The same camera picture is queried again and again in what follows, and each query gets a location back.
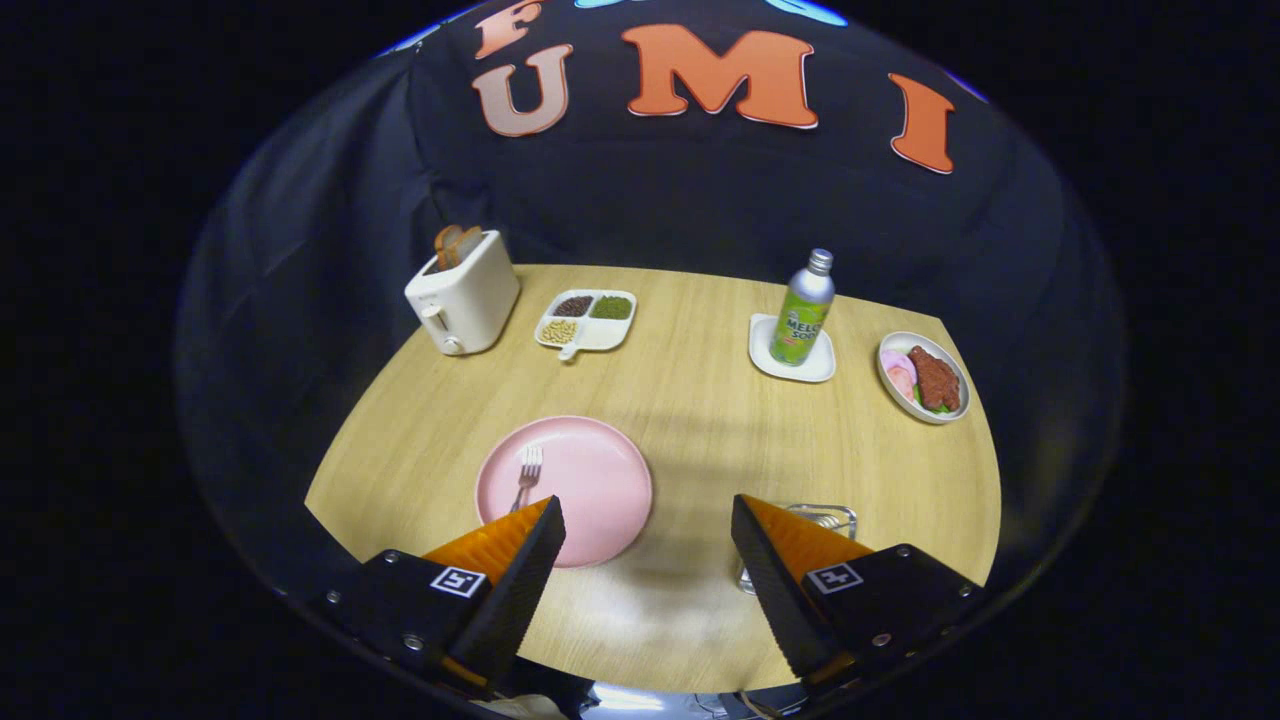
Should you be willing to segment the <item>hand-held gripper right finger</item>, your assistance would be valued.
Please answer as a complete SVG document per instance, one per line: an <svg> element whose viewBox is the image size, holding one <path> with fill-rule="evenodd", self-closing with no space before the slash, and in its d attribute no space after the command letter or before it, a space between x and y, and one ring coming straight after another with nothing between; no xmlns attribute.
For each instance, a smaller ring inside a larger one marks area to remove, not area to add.
<svg viewBox="0 0 1280 720"><path fill-rule="evenodd" d="M776 644L813 696L922 656L986 596L913 544L870 550L749 495L733 497L731 536Z"/></svg>

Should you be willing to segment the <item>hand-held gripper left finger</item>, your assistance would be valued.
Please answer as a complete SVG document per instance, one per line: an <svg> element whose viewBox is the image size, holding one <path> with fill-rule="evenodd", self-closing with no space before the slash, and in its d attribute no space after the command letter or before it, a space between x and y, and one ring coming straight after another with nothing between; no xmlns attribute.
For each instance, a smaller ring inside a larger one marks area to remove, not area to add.
<svg viewBox="0 0 1280 720"><path fill-rule="evenodd" d="M384 550L323 592L323 618L407 673L485 700L511 670L566 538L547 497L417 556Z"/></svg>

